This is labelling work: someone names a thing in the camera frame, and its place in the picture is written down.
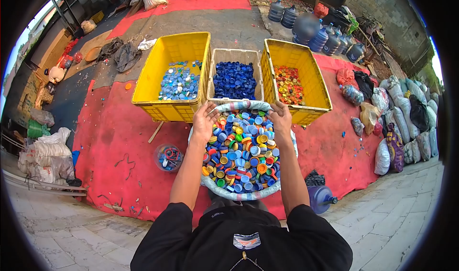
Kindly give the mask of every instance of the wooden stick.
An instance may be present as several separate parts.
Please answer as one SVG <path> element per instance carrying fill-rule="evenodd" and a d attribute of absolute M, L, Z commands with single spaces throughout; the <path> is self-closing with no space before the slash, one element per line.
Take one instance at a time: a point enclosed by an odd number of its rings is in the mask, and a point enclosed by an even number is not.
<path fill-rule="evenodd" d="M 164 124 L 164 121 L 162 120 L 159 126 L 156 128 L 155 132 L 153 133 L 152 137 L 148 140 L 148 143 L 152 143 L 153 139 L 155 138 L 156 134 L 158 133 L 159 129 L 161 126 Z"/>

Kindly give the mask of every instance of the hand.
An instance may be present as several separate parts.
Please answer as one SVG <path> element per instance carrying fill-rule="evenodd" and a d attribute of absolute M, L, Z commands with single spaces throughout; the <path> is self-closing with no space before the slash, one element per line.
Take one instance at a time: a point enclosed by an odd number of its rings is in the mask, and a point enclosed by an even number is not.
<path fill-rule="evenodd" d="M 212 126 L 220 116 L 220 112 L 215 109 L 217 105 L 213 102 L 205 102 L 193 116 L 193 134 L 192 138 L 196 141 L 206 143 L 212 136 Z"/>
<path fill-rule="evenodd" d="M 291 114 L 288 107 L 276 101 L 275 104 L 271 104 L 271 108 L 273 110 L 269 111 L 267 117 L 273 122 L 276 139 L 290 141 Z"/>

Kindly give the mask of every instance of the white plastic crate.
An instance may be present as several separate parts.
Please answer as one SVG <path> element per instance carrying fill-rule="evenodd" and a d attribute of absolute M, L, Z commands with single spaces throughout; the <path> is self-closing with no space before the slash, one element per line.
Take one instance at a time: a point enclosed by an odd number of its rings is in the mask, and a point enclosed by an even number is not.
<path fill-rule="evenodd" d="M 253 78 L 257 82 L 255 86 L 255 99 L 264 101 L 263 78 L 261 72 L 260 56 L 257 51 L 240 50 L 240 49 L 214 49 L 212 51 L 212 60 L 210 61 L 209 83 L 207 89 L 207 99 L 214 102 L 216 105 L 232 102 L 242 102 L 249 99 L 230 99 L 230 98 L 214 98 L 215 86 L 213 84 L 213 76 L 217 73 L 215 65 L 220 62 L 239 62 L 248 65 L 253 63 Z"/>

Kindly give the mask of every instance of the black t-shirt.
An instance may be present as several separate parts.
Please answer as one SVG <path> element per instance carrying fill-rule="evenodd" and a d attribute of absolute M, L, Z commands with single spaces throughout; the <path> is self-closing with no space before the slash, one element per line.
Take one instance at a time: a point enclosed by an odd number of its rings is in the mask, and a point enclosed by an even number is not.
<path fill-rule="evenodd" d="M 347 242 L 309 206 L 296 206 L 281 228 L 269 212 L 247 206 L 217 208 L 204 214 L 192 232 L 192 211 L 169 204 L 137 248 L 131 270 L 230 270 L 242 252 L 268 270 L 349 270 Z M 249 260 L 234 268 L 260 270 Z"/>

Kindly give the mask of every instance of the man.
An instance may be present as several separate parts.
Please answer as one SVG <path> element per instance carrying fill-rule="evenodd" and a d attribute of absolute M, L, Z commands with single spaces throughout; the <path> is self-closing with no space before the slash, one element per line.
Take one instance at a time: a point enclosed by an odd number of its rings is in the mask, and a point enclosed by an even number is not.
<path fill-rule="evenodd" d="M 131 270 L 349 270 L 352 250 L 309 207 L 309 195 L 290 138 L 291 114 L 272 104 L 275 141 L 282 159 L 281 195 L 289 230 L 277 218 L 255 208 L 221 199 L 204 212 L 192 232 L 202 157 L 219 116 L 212 102 L 193 117 L 193 135 L 172 185 L 169 205 L 137 248 Z"/>

